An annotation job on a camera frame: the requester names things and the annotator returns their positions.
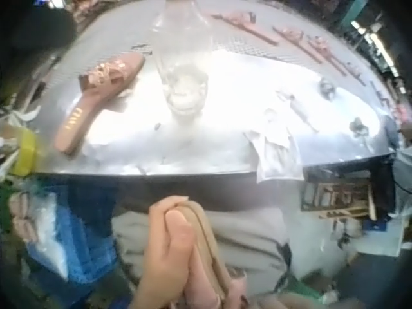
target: sandal strap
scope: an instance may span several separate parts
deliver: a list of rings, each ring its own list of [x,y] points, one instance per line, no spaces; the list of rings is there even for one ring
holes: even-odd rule
[[[282,33],[290,41],[299,42],[299,41],[302,41],[303,39],[302,30],[292,30],[292,29],[285,28],[282,30]]]
[[[100,63],[95,69],[79,76],[82,91],[99,88],[107,84],[116,84],[126,80],[126,64],[117,59]]]
[[[251,11],[235,11],[226,16],[226,18],[235,24],[255,24],[256,15]]]

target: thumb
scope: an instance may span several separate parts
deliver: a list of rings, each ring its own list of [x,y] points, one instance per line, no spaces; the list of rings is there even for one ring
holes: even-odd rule
[[[196,239],[194,230],[179,211],[168,211],[165,215],[165,221],[170,237],[166,260],[174,267],[188,267]]]

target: hand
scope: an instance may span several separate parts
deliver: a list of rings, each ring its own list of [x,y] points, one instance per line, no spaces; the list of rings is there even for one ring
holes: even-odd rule
[[[189,259],[196,235],[178,211],[187,197],[170,196],[149,209],[149,243],[144,273],[131,308],[159,309],[177,300],[189,276]]]

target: shoe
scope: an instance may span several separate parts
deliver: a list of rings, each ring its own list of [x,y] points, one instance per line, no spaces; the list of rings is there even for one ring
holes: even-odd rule
[[[178,204],[174,210],[183,214],[196,233],[196,249],[189,265],[185,300],[191,309],[220,309],[234,287],[242,308],[247,300],[244,272],[230,271],[219,256],[218,244],[201,205],[193,201]]]
[[[55,137],[55,148],[72,154],[98,113],[130,85],[144,62],[141,53],[132,51],[100,63],[94,70],[79,76],[82,96],[61,124]]]

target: pink sandal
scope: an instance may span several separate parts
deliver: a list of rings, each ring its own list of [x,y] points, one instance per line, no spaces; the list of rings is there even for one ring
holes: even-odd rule
[[[308,44],[325,58],[342,76],[348,76],[348,74],[335,63],[334,60],[336,60],[336,58],[332,54],[326,40],[318,36],[313,39],[308,35]]]
[[[196,250],[184,291],[189,308],[220,309],[230,290],[237,292],[241,307],[246,307],[245,275],[236,278],[236,273],[230,273],[219,257],[218,244],[203,208],[193,201],[187,201],[178,204],[174,210],[183,214],[196,233]]]
[[[285,28],[283,30],[278,30],[275,27],[272,27],[273,31],[279,34],[282,38],[287,40],[289,43],[293,44],[294,46],[298,47],[300,50],[305,52],[309,57],[311,57],[315,62],[322,64],[322,60],[316,57],[313,53],[308,51],[305,47],[301,45],[301,41],[303,40],[303,31],[302,30],[291,30]]]
[[[273,37],[273,35],[265,33],[264,31],[256,27],[256,15],[253,12],[236,11],[227,15],[211,14],[211,16],[215,19],[222,20],[225,23],[239,28],[240,30],[246,31],[273,46],[277,46],[279,44],[279,42]]]
[[[99,111],[130,85],[144,62],[141,53],[132,51],[79,76],[82,97],[57,132],[57,150],[67,155],[75,150]]]

